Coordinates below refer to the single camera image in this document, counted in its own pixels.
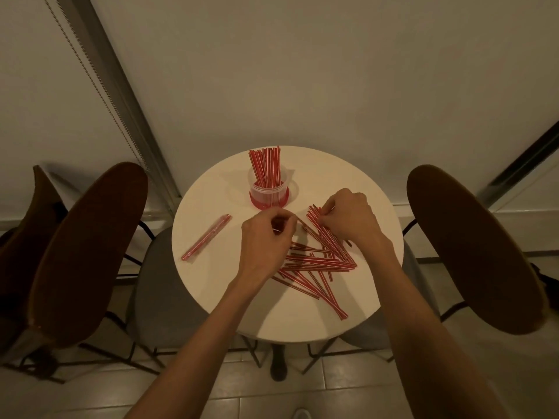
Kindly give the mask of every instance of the table leg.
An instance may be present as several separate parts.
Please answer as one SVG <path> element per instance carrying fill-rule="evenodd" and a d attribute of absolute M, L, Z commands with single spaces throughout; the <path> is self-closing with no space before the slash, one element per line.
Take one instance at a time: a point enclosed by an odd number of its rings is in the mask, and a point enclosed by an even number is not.
<path fill-rule="evenodd" d="M 285 345 L 283 344 L 272 344 L 272 366 L 270 367 L 270 375 L 274 381 L 280 382 L 285 380 L 287 376 L 287 364 L 285 363 L 285 357 L 283 352 L 285 350 Z"/>

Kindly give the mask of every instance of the table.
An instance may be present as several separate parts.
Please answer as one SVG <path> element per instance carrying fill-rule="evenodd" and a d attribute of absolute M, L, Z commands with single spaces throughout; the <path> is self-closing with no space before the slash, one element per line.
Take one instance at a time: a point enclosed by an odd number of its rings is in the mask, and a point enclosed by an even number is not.
<path fill-rule="evenodd" d="M 309 205 L 321 206 L 341 188 L 362 192 L 402 263 L 404 240 L 400 222 L 388 197 L 370 177 L 339 157 L 311 148 L 282 146 L 281 164 L 291 179 L 286 209 L 305 218 Z M 237 272 L 241 224 L 259 212 L 249 199 L 250 168 L 248 151 L 212 166 L 186 192 L 175 216 L 175 264 L 186 289 L 207 312 L 215 308 Z M 185 251 L 226 213 L 233 216 L 227 226 L 192 261 L 182 261 Z M 300 229 L 293 238 L 309 245 L 311 239 Z M 359 249 L 353 245 L 348 251 L 357 268 L 346 274 L 335 273 L 331 283 L 340 307 L 349 315 L 346 320 L 339 320 L 323 300 L 270 280 L 250 304 L 238 332 L 284 344 L 327 340 L 363 322 L 378 310 L 380 303 L 371 271 Z"/>

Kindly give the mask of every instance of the hand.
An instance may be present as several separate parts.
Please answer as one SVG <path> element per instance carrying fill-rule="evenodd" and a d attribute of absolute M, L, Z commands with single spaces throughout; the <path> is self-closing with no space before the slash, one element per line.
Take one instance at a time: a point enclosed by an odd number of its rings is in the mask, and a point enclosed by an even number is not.
<path fill-rule="evenodd" d="M 283 225 L 276 235 L 274 228 Z M 241 227 L 241 256 L 236 280 L 241 286 L 254 291 L 273 276 L 283 264 L 295 233 L 297 217 L 290 211 L 272 207 L 248 219 Z"/>
<path fill-rule="evenodd" d="M 343 188 L 331 196 L 320 210 L 319 224 L 330 228 L 339 239 L 350 239 L 357 245 L 370 236 L 384 236 L 377 218 L 363 193 Z"/>

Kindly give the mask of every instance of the tiled floor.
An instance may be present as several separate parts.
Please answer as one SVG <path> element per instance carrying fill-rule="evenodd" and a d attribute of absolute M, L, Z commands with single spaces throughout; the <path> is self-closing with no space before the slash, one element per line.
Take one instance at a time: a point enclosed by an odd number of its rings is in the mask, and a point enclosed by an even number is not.
<path fill-rule="evenodd" d="M 542 272 L 559 277 L 559 258 L 534 259 Z M 441 311 L 461 300 L 443 265 L 423 265 Z M 117 287 L 111 309 L 123 315 L 130 287 Z M 559 411 L 559 316 L 553 315 L 538 332 L 511 336 L 492 329 L 471 310 L 462 310 L 445 324 L 477 362 L 513 418 L 551 418 Z M 91 338 L 94 344 L 126 355 L 127 337 L 103 323 Z M 345 349 L 337 341 L 332 350 Z M 248 353 L 227 355 L 204 411 L 204 419 L 289 419 L 304 406 L 313 417 L 411 418 L 394 363 L 370 353 L 323 358 L 309 373 L 305 345 L 286 349 L 289 374 L 282 383 L 269 377 L 269 345 L 260 344 L 258 369 Z M 77 349 L 60 358 L 91 359 Z M 136 352 L 136 360 L 151 365 Z M 141 396 L 154 377 L 125 365 L 74 366 L 59 371 L 70 379 L 63 386 L 41 382 L 0 369 L 0 417 L 51 419 L 116 419 Z"/>

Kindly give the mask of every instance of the gray chair seat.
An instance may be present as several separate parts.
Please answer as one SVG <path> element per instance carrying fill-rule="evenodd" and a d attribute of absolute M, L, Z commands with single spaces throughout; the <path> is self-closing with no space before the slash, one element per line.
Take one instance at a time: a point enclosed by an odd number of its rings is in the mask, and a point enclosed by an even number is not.
<path fill-rule="evenodd" d="M 126 330 L 150 348 L 179 348 L 208 314 L 178 275 L 171 249 L 171 228 L 160 232 L 144 257 L 126 314 Z"/>
<path fill-rule="evenodd" d="M 419 264 L 411 251 L 410 246 L 404 241 L 404 261 L 402 269 L 410 281 L 419 290 L 433 312 L 438 316 L 437 302 Z M 340 335 L 340 338 L 355 347 L 368 350 L 382 350 L 390 348 L 390 340 L 386 331 L 386 321 L 382 309 L 378 309 L 365 322 Z"/>

